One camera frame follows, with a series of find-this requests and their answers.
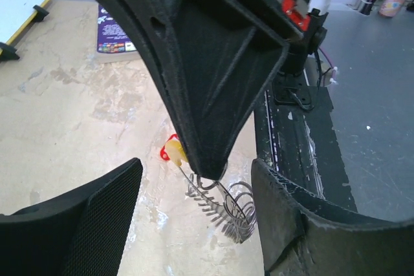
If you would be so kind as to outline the red key tag with key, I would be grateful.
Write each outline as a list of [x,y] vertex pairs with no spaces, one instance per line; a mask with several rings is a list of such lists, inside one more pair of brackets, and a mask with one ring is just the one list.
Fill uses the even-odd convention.
[[164,161],[171,160],[178,163],[180,160],[180,141],[177,134],[172,134],[160,150],[160,157]]

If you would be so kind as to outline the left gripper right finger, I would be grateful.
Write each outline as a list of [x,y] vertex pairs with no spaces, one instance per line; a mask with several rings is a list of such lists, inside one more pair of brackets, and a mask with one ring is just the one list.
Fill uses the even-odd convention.
[[265,275],[412,275],[413,221],[332,204],[260,159],[252,189]]

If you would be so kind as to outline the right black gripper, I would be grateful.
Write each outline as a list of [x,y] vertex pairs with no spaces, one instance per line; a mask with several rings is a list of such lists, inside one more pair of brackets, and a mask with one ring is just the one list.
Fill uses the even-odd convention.
[[311,0],[97,0],[140,53],[190,167],[224,175],[237,135],[289,49],[315,53]]

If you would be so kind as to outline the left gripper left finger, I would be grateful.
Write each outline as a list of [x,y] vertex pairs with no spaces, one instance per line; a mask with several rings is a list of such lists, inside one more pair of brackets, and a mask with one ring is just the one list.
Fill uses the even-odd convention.
[[117,275],[142,172],[132,158],[76,189],[1,215],[1,274]]

